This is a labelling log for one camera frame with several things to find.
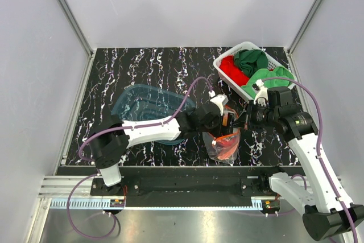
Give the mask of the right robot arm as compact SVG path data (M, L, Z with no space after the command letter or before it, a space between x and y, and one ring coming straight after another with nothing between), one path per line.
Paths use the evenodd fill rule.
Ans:
M356 227L363 221L363 205L354 204L344 190L321 145L322 124L302 112L287 87L255 85L257 93L234 127L248 130L274 128L298 157L311 192L295 183L280 167L258 181L264 195L277 193L302 216L306 231L315 241L351 232L358 242Z

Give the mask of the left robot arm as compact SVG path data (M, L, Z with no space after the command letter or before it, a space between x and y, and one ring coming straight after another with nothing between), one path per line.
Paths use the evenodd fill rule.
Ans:
M122 191L118 162L127 149L142 143L188 139L206 133L208 145L219 153L218 160L231 157L239 135L239 130L233 127L236 115L227 107L208 102L158 120L120 121L114 117L114 124L100 127L88 139L96 168L104 180L103 189L110 195Z

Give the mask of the clear zip top bag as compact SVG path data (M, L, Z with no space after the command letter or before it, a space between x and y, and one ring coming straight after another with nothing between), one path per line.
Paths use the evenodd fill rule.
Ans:
M224 107L221 136L214 137L211 133L203 132L202 138L210 159L220 163L232 165L237 158L241 130L232 128L233 122L238 118L238 113Z

